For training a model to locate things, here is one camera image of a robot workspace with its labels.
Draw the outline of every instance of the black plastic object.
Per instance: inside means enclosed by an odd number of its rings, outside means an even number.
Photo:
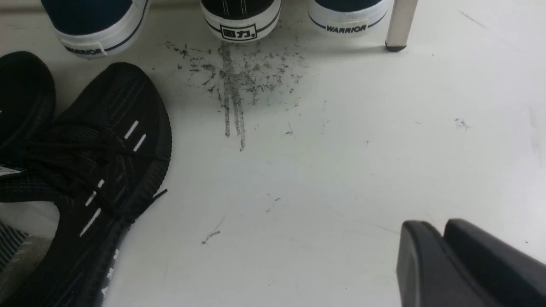
[[[403,307],[546,306],[546,266],[464,220],[402,225]]]
[[[503,306],[546,306],[546,265],[464,220],[450,220],[444,240]]]
[[[396,273],[403,307],[499,306],[426,222],[402,225]]]

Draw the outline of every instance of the white stripe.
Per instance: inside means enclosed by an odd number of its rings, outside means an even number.
[[[127,131],[127,134],[125,134],[125,139],[128,139],[131,136],[131,133],[135,131],[135,128],[137,127],[137,125],[138,125],[138,121],[135,121],[133,125],[131,126],[131,128],[129,129],[129,131]]]
[[[100,214],[100,208],[97,209],[95,214],[93,214],[93,217],[89,220],[89,223],[87,223],[87,225],[85,226],[84,230],[81,231],[80,237],[84,235],[84,233],[89,229],[89,227],[91,227],[91,224],[95,221],[95,219],[97,218],[97,216],[99,216],[99,214]]]
[[[100,180],[99,181],[99,184],[98,184],[98,187],[99,188],[102,188],[104,184],[104,180]],[[91,194],[91,196],[89,197],[89,199],[87,200],[87,202],[85,203],[85,206],[89,206],[89,204],[91,204],[91,202],[93,201],[93,199],[95,198],[95,196],[97,196],[97,192],[96,191],[93,191],[93,193]]]
[[[133,151],[137,151],[138,148],[140,148],[140,145],[142,145],[142,142],[144,142],[144,139],[146,138],[146,135],[144,134],[141,138],[140,138],[140,141],[138,141],[137,145],[135,146],[135,148],[133,149]]]

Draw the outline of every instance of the black knit sneaker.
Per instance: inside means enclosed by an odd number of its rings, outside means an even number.
[[[48,125],[54,109],[53,77],[37,56],[19,51],[0,57],[0,163],[10,160],[11,145]]]
[[[25,143],[25,168],[0,176],[0,202],[53,202],[60,220],[44,260],[1,306],[100,306],[123,235],[163,194],[171,145],[161,97],[127,63],[110,65]]]

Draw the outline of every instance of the black sneaker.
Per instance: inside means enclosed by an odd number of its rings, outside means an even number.
[[[310,0],[309,18],[318,29],[334,36],[361,36],[377,25],[390,0]]]
[[[281,0],[201,0],[214,35],[228,42],[251,42],[275,28]]]
[[[0,223],[0,242],[0,303],[2,303],[25,282],[44,259],[51,240],[31,236]]]
[[[11,145],[48,125],[54,110],[53,77],[37,56],[19,51],[0,57],[0,163],[10,159]]]
[[[57,232],[41,264],[1,306],[100,306],[116,249],[160,195],[171,156],[167,111],[138,67],[110,65],[40,138],[0,202],[53,202]]]
[[[150,0],[41,0],[64,47],[84,58],[118,54],[135,42]]]

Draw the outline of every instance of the shoe label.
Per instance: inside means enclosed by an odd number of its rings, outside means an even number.
[[[11,174],[18,174],[18,173],[20,173],[19,170],[10,169],[10,168],[7,168],[7,167],[0,166],[0,177],[6,176],[6,175],[11,175]]]
[[[106,52],[102,48],[100,43],[76,45],[61,40],[64,48],[73,54],[77,54],[85,57],[102,57],[106,56]]]
[[[353,34],[366,31],[368,29],[368,19],[354,22],[339,22],[328,20],[326,31],[339,34]]]
[[[258,36],[256,24],[239,28],[220,24],[220,30],[222,31],[223,39],[233,40],[236,42],[244,42],[246,40],[255,39]]]

